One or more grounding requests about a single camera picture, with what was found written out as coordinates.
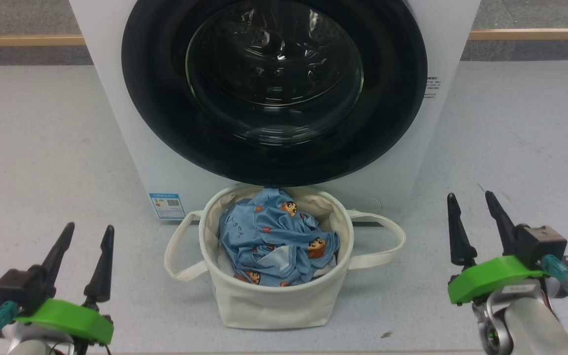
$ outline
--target basket handle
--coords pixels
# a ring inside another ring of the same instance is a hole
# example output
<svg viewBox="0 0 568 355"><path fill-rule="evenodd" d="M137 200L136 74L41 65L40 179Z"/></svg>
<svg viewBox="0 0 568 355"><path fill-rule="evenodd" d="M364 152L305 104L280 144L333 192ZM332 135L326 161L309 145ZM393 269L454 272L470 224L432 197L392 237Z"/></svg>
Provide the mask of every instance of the basket handle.
<svg viewBox="0 0 568 355"><path fill-rule="evenodd" d="M372 213L363 213L359 211L348 210L348 215L352 220L365 218L367 220L372 220L381 224L383 227L390 230L398 241L398 246L393 249L373 252L372 254L352 256L348 270L384 265L386 263L390 263L398 256L398 254L400 254L400 251L404 246L404 241L406 240L406 234L404 233L403 229L396 224L396 222L384 216L375 215Z"/></svg>
<svg viewBox="0 0 568 355"><path fill-rule="evenodd" d="M170 242L166 247L166 253L164 256L164 267L168 274L170 274L172 279L186 282L207 271L205 260L196 263L183 271L178 272L172 270L171 266L171 262L175 258L174 254L178 250L178 244L181 242L181 238L183 238L183 235L185 235L185 232L187 232L187 229L192 223L192 220L194 220L195 218L201 219L201 216L203 216L203 211L193 211L188 213L187 216L183 218L180 225L178 225L176 231L174 231L174 234L172 234L172 238L170 238Z"/></svg>

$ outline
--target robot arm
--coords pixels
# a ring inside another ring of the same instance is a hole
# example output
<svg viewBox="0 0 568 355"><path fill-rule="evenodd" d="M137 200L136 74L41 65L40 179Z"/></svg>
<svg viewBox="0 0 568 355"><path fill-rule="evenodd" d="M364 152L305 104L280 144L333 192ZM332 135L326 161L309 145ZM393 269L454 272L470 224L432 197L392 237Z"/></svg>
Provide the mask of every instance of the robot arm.
<svg viewBox="0 0 568 355"><path fill-rule="evenodd" d="M485 196L503 256L476 264L476 249L450 194L451 262L464 266L449 282L451 303L472 303L487 355L568 355L568 334L552 311L547 286L556 284L556 298L568 296L567 241L550 227L515 227L494 194L487 191Z"/></svg>
<svg viewBox="0 0 568 355"><path fill-rule="evenodd" d="M568 355L568 334L546 306L521 298L507 306L505 325L514 339L511 355Z"/></svg>
<svg viewBox="0 0 568 355"><path fill-rule="evenodd" d="M99 313L97 304L110 299L112 225L102 238L102 254L84 290L85 302L79 306L53 298L73 231L74 224L69 223L42 265L27 271L10 269L0 278L0 337L10 340L9 354L48 355L55 346L67 344L68 355L85 355L90 345L111 343L113 322Z"/></svg>

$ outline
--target laundry basket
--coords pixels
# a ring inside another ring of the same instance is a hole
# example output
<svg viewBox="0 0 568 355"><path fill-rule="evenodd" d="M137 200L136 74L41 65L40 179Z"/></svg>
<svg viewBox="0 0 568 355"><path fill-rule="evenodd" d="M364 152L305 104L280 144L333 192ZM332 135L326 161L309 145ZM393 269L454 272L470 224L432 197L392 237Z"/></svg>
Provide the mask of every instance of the laundry basket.
<svg viewBox="0 0 568 355"><path fill-rule="evenodd" d="M268 287L240 281L231 274L223 272L218 265L219 253L224 253L219 247L218 220L239 200L253 198L261 189L256 186L236 186L220 191L212 197L203 211L191 212L185 216L165 252L164 266L175 280L186 282L206 271L210 272L214 296L225 326L282 329L324 325L330 319L347 271L389 263L396 258L404 245L404 231L388 218L370 213L346 211L336 198L323 191L307 187L286 188L284 190L295 200L300 211L314 216L324 231L337 232L341 244L336 258L337 265L324 276L302 285ZM176 262L181 238L195 218L201 219L199 244L204 260L178 272L172 268L172 264ZM378 222L386 227L397 239L397 247L372 254L352 256L354 247L352 220L357 218Z"/></svg>

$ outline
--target washing machine door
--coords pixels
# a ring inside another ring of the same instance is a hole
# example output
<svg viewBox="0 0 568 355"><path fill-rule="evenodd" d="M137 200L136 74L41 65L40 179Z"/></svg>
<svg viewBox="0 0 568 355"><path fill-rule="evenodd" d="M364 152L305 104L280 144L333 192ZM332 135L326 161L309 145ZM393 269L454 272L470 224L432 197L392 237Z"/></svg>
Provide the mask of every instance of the washing machine door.
<svg viewBox="0 0 568 355"><path fill-rule="evenodd" d="M401 0L139 0L122 70L142 118L187 160L299 186L400 139L424 97L426 51Z"/></svg>

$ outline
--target blue clothing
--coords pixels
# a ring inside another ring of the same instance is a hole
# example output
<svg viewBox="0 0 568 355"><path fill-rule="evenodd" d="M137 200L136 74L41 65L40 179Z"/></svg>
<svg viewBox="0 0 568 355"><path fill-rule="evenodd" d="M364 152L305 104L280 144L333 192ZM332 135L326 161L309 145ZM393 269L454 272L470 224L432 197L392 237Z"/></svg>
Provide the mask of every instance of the blue clothing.
<svg viewBox="0 0 568 355"><path fill-rule="evenodd" d="M272 188L225 212L219 238L234 277L266 286L308 283L339 250L336 232L323 232L286 192Z"/></svg>

